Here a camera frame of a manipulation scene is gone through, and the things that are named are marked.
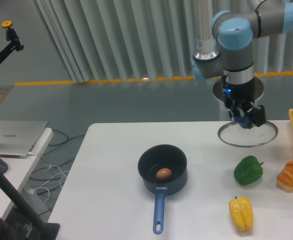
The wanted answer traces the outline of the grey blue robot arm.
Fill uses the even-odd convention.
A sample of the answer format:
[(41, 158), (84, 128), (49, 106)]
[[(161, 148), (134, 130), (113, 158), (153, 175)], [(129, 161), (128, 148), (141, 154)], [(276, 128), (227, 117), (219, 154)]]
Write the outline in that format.
[(221, 77), (222, 101), (243, 129), (266, 123), (265, 108), (255, 103), (253, 40), (293, 32), (293, 2), (250, 0), (251, 10), (218, 12), (207, 40), (199, 40), (190, 58), (197, 80)]

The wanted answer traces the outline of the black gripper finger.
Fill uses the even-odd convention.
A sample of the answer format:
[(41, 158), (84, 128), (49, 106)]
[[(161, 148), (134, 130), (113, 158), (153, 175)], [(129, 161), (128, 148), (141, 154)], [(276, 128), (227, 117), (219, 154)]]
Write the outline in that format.
[(245, 105), (245, 128), (260, 127), (266, 123), (265, 107), (249, 102)]
[(234, 122), (239, 122), (241, 119), (240, 107), (241, 100), (233, 99), (228, 96), (225, 97), (224, 106), (228, 109), (230, 118), (233, 119)]

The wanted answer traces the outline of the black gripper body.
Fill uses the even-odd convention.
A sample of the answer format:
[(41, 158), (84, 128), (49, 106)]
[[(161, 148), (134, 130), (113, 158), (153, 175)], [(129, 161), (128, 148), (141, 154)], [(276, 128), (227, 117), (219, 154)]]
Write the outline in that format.
[(223, 92), (223, 101), (227, 109), (251, 109), (252, 103), (255, 102), (255, 78), (242, 84), (231, 84), (227, 82), (227, 76), (221, 77)]

